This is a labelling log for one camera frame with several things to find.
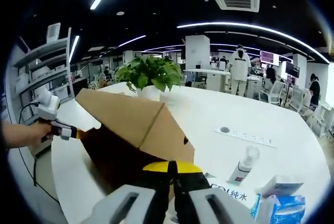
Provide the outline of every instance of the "white t-shirt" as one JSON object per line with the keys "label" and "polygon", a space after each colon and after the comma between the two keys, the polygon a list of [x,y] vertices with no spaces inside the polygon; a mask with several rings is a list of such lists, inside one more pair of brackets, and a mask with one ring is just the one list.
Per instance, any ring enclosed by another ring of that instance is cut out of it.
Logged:
{"label": "white t-shirt", "polygon": [[238,55],[238,50],[236,50],[231,55],[232,79],[247,81],[248,68],[251,67],[251,62],[247,53],[244,52],[242,58]]}

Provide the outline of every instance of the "ceiling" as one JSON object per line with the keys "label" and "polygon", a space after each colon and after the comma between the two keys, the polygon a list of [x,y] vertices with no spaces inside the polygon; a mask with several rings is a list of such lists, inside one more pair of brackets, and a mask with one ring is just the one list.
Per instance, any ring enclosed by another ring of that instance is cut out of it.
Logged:
{"label": "ceiling", "polygon": [[[278,54],[299,52],[309,61],[325,63],[308,48],[270,32],[235,26],[182,29],[177,26],[211,21],[247,23],[284,32],[313,48],[320,48],[331,41],[326,18],[334,15],[325,0],[260,0],[258,13],[221,10],[214,0],[102,0],[95,10],[90,10],[93,1],[34,0],[24,17],[23,39],[33,49],[45,43],[48,25],[61,22],[60,37],[66,37],[67,28],[72,27],[71,34],[80,36],[72,63],[87,56],[99,57],[102,52],[104,56],[114,56],[125,50],[143,51],[183,44],[187,35],[194,34],[205,34],[210,43],[242,44]],[[116,49],[110,48],[143,35],[146,37]],[[94,46],[104,48],[88,52]],[[218,49],[222,48],[211,46],[212,51]]]}

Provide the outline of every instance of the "office floor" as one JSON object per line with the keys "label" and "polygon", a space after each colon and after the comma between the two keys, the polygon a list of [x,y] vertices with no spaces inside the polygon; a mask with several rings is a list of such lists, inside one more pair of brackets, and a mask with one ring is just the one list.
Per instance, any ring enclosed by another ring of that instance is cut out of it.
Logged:
{"label": "office floor", "polygon": [[[318,141],[324,151],[330,175],[334,180],[334,138],[330,134],[318,138]],[[43,154],[37,161],[36,166],[37,182],[49,193],[57,199],[56,188],[53,181],[51,150]]]}

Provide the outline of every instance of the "outlet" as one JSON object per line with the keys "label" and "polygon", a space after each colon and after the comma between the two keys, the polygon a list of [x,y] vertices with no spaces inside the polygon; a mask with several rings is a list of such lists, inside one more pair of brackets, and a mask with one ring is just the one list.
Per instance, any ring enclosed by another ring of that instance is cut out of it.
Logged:
{"label": "outlet", "polygon": [[238,132],[237,130],[230,129],[228,127],[217,128],[215,131],[217,133],[228,135],[228,136],[238,138],[238,139],[242,139],[247,142],[252,142],[252,143],[257,143],[257,144],[265,145],[265,146],[272,147],[272,148],[277,148],[277,146],[275,145],[275,141],[273,141],[272,139],[267,139],[267,138],[259,137],[259,136],[244,133],[244,132]]}

